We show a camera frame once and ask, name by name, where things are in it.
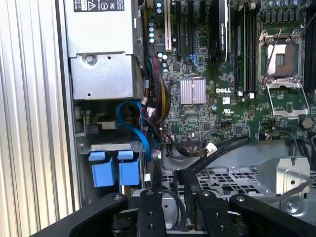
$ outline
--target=motherboard connector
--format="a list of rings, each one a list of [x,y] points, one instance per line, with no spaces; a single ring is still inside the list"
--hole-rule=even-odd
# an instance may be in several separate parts
[[[170,0],[164,0],[164,39],[165,50],[171,52],[171,2]]]

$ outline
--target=motherboard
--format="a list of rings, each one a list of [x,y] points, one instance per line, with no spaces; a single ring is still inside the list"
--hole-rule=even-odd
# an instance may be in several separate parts
[[[148,1],[175,141],[315,134],[316,21],[309,1]]]

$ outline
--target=screw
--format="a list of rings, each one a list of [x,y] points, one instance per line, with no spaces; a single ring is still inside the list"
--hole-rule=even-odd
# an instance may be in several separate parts
[[[242,196],[237,196],[236,199],[237,201],[246,201],[246,199]]]
[[[151,191],[151,190],[149,190],[148,192],[146,192],[146,194],[147,194],[147,195],[153,195],[153,194],[154,194],[154,192],[153,192],[153,191]]]
[[[203,192],[202,192],[202,195],[207,197],[207,196],[209,196],[209,192],[203,191]]]
[[[91,65],[94,63],[94,57],[92,55],[88,55],[86,56],[86,61],[87,61],[87,64]]]
[[[114,199],[114,200],[121,200],[121,199],[122,199],[122,196],[121,196],[121,195],[116,195],[113,199]]]
[[[287,208],[288,208],[289,210],[293,210],[293,209],[295,208],[295,205],[294,205],[293,203],[291,203],[291,202],[288,202],[288,203],[287,203]]]
[[[150,225],[148,226],[148,229],[151,230],[151,231],[153,231],[153,230],[155,229],[155,226],[154,226],[153,224],[150,224]]]

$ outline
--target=metal bracket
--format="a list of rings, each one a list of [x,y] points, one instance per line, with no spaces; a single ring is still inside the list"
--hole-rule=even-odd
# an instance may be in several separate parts
[[[303,110],[293,110],[292,112],[288,112],[286,110],[276,110],[274,105],[273,105],[273,101],[272,101],[272,97],[271,97],[271,89],[280,89],[281,86],[285,86],[286,88],[297,88],[297,89],[301,89],[304,95],[304,101],[305,101],[305,108]],[[270,99],[270,103],[271,103],[271,107],[272,107],[272,112],[274,116],[282,116],[285,118],[298,118],[299,115],[308,115],[310,113],[310,107],[308,105],[307,102],[307,98],[303,89],[303,86],[300,82],[291,82],[288,79],[277,79],[272,81],[270,84],[266,84],[266,88],[268,91],[268,95],[269,95],[269,99]]]

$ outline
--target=white connector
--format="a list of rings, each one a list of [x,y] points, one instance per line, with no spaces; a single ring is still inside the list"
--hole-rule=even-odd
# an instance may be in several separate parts
[[[208,143],[206,146],[207,156],[217,151],[217,147],[213,143]]]

